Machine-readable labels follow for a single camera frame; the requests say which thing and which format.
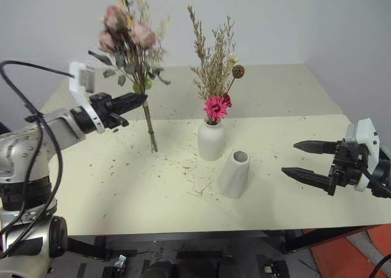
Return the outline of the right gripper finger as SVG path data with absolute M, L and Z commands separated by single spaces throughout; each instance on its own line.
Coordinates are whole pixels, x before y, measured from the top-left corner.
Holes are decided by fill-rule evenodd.
M 301 141 L 295 143 L 293 147 L 307 153 L 333 155 L 337 149 L 337 143 L 330 141 Z
M 320 188 L 328 192 L 331 179 L 324 175 L 314 173 L 314 171 L 299 167 L 282 167 L 281 171 L 290 178 L 297 180 L 305 185 Z

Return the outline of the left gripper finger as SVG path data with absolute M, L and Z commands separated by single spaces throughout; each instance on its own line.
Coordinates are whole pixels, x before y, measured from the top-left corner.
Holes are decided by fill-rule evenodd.
M 113 99 L 114 106 L 140 106 L 148 98 L 148 95 L 141 93 L 126 93 Z
M 116 102 L 113 105 L 113 113 L 121 115 L 127 112 L 130 112 L 134 109 L 137 109 L 142 106 L 142 103 L 135 102 Z

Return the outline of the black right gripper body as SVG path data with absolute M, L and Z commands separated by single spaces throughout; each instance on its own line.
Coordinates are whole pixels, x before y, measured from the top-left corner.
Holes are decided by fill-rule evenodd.
M 363 169 L 368 167 L 368 148 L 365 144 L 338 141 L 335 149 L 327 194 L 333 196 L 337 186 L 346 187 L 358 184 Z

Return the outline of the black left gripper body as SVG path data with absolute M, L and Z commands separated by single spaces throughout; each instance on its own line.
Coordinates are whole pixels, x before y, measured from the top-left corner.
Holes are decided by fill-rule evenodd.
M 127 119 L 122 117 L 126 113 L 127 97 L 125 95 L 112 98 L 107 93 L 98 93 L 89 97 L 89 101 L 94 111 L 105 128 L 113 130 L 118 126 L 126 127 L 129 125 Z

